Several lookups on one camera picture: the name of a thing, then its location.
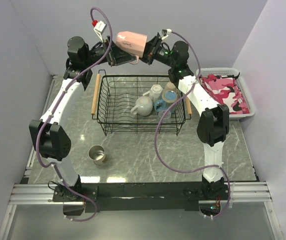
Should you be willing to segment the pink mug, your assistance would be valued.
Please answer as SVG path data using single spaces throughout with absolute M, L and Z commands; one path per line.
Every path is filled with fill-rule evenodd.
M 139 58 L 143 57 L 146 42 L 147 36 L 144 34 L 121 31 L 116 36 L 115 44 L 123 51 L 134 56 L 135 61 L 131 61 L 130 64 L 136 65 L 139 62 Z

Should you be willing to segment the beige handleless cup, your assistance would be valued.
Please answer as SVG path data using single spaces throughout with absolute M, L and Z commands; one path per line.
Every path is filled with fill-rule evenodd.
M 175 85 L 173 83 L 171 83 L 170 81 L 167 82 L 165 88 L 165 91 L 173 91 L 173 92 L 177 92 L 177 88 L 175 87 Z

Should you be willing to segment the white faceted mug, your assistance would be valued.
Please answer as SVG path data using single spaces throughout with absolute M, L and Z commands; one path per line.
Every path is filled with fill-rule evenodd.
M 153 102 L 156 102 L 162 95 L 163 88 L 159 84 L 154 84 L 151 88 L 143 93 L 143 96 L 148 96 Z

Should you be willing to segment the blue butterfly mug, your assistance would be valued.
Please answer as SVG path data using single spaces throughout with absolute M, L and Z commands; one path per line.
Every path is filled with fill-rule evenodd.
M 154 104 L 154 110 L 159 112 L 161 110 L 168 109 L 176 100 L 178 99 L 178 95 L 176 92 L 172 90 L 163 91 L 161 98 L 157 100 Z

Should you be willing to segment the beige mug white inside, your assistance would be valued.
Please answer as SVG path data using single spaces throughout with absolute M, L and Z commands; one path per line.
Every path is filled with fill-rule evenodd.
M 130 113 L 132 115 L 140 115 L 146 117 L 152 112 L 152 109 L 152 100 L 148 96 L 141 96 L 136 100 L 135 106 L 131 109 Z

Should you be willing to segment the clear glass cup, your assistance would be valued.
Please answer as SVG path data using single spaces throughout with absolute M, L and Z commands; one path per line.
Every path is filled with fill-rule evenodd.
M 158 121 L 160 121 L 161 118 L 163 118 L 162 123 L 163 124 L 169 124 L 169 123 L 171 123 L 171 115 L 172 115 L 172 113 L 170 111 L 166 112 L 165 109 L 160 110 L 158 112 Z

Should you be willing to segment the steel cup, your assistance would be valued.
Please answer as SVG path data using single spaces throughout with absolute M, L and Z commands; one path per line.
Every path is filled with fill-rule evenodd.
M 94 145 L 90 148 L 88 152 L 89 158 L 96 165 L 102 165 L 106 162 L 107 156 L 104 147 L 100 145 Z

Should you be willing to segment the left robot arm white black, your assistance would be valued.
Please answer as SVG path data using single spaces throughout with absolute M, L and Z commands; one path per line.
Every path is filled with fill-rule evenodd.
M 82 197 L 83 189 L 78 184 L 80 176 L 68 158 L 71 140 L 65 132 L 69 115 L 87 89 L 92 78 L 92 68 L 103 63 L 111 66 L 137 61 L 139 54 L 131 53 L 132 44 L 113 42 L 111 36 L 93 47 L 80 36 L 67 42 L 66 70 L 58 94 L 39 120 L 32 120 L 29 131 L 36 157 L 44 168 L 53 167 L 59 184 L 65 186 L 65 195 L 71 201 Z

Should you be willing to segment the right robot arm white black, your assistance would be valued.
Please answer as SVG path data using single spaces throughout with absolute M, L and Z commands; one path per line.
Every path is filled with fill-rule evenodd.
M 174 43 L 171 50 L 162 46 L 158 34 L 146 42 L 140 60 L 148 65 L 158 61 L 169 66 L 170 82 L 182 93 L 178 99 L 188 98 L 199 113 L 197 135 L 204 145 L 202 195 L 213 199 L 227 179 L 222 169 L 222 152 L 229 133 L 229 108 L 214 100 L 199 83 L 200 71 L 194 74 L 188 66 L 189 51 L 193 48 L 185 38 Z

